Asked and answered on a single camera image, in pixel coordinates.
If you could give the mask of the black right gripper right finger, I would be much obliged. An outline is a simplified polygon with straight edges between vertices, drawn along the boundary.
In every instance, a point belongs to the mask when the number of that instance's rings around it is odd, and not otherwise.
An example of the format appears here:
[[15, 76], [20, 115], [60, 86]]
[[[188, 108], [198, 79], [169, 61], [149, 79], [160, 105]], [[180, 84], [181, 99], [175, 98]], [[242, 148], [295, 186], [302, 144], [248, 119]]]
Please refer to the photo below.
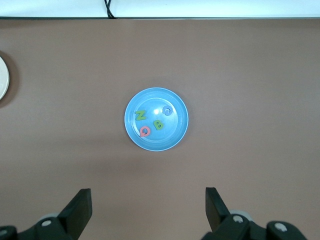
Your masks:
[[266, 229], [241, 213], [231, 213], [215, 187], [205, 189], [205, 213], [211, 231], [203, 240], [265, 240]]

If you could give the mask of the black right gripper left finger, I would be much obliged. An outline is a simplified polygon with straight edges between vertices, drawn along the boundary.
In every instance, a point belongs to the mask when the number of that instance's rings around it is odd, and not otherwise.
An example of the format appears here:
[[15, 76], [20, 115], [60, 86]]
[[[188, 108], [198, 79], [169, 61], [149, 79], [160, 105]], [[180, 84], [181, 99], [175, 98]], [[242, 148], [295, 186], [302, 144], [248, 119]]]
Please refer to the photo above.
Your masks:
[[17, 234], [18, 240], [77, 240], [93, 213], [89, 188], [81, 189], [56, 217], [46, 217]]

